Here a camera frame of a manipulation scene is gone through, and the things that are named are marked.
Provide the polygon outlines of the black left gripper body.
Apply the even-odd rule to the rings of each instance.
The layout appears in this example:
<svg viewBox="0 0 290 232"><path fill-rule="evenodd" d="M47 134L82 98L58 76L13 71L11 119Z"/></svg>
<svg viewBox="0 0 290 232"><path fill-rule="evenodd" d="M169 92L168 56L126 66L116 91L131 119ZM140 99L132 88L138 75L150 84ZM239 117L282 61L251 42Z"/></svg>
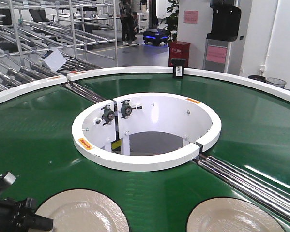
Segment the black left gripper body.
<svg viewBox="0 0 290 232"><path fill-rule="evenodd" d="M0 180L0 194L5 191L10 184ZM21 201L11 198L0 198L0 232L27 232L34 227L34 209L36 200L27 197Z"/></svg>

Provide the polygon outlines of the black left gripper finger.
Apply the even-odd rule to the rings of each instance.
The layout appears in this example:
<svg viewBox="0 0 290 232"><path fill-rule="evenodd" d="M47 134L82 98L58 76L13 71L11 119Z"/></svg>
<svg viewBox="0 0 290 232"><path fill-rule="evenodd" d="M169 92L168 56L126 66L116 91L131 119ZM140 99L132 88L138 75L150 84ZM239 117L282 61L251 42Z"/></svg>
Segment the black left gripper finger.
<svg viewBox="0 0 290 232"><path fill-rule="evenodd" d="M34 215L30 219L30 228L37 229L37 230L52 230L53 221L54 220L51 218Z"/></svg>

